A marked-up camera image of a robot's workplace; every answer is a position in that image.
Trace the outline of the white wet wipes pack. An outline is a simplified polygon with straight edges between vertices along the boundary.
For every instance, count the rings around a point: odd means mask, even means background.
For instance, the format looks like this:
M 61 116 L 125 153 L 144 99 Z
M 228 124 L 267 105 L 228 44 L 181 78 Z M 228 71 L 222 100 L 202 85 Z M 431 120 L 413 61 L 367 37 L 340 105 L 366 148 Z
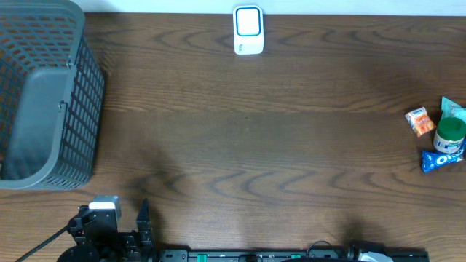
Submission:
M 466 109 L 446 97 L 441 99 L 441 119 L 453 117 L 466 122 Z

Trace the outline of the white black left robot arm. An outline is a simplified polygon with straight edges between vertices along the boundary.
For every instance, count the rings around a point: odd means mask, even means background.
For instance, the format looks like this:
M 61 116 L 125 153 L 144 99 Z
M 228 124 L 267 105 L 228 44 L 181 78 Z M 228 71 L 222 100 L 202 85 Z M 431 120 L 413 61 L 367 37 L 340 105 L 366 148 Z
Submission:
M 145 199 L 136 218 L 136 230 L 118 230 L 121 204 L 117 196 L 97 196 L 82 205 L 68 223 L 66 231 L 76 245 L 67 249 L 59 261 L 140 261 L 157 262 L 154 235 Z

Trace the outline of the orange tissue pack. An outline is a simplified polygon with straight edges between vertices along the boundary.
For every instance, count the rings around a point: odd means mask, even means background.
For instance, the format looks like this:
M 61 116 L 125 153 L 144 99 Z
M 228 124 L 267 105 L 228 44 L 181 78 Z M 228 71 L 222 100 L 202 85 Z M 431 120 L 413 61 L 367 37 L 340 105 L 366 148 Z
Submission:
M 425 133 L 428 133 L 436 128 L 434 122 L 428 116 L 425 107 L 409 111 L 407 114 L 405 114 L 405 118 L 417 137 L 421 137 Z

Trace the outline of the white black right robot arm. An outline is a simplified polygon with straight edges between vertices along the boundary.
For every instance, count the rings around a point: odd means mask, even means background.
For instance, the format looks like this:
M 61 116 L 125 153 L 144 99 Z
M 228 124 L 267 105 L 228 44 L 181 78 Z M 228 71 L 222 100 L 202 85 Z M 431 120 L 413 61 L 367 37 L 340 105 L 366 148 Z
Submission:
M 385 246 L 375 242 L 353 242 L 345 257 L 352 261 L 393 262 L 385 252 Z

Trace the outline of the blue Oreo cookie pack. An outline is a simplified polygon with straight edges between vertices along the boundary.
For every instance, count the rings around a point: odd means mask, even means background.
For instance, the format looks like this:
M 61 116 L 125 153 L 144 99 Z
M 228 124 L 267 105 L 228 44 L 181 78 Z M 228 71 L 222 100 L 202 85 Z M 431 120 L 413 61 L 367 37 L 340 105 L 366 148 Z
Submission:
M 436 152 L 423 151 L 421 168 L 424 173 L 428 173 L 433 170 L 437 170 L 441 167 L 445 167 L 449 164 L 461 162 L 464 159 L 465 159 L 465 142 L 463 141 L 461 146 L 459 147 L 459 150 L 453 154 L 445 154 L 439 151 L 436 151 Z

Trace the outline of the green lid white jar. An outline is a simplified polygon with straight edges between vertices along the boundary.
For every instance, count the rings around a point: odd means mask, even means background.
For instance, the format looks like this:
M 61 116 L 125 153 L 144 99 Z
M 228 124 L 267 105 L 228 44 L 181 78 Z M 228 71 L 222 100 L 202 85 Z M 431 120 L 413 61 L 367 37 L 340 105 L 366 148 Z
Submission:
M 434 148 L 445 154 L 458 152 L 465 139 L 465 122 L 455 117 L 446 117 L 439 121 L 433 139 Z

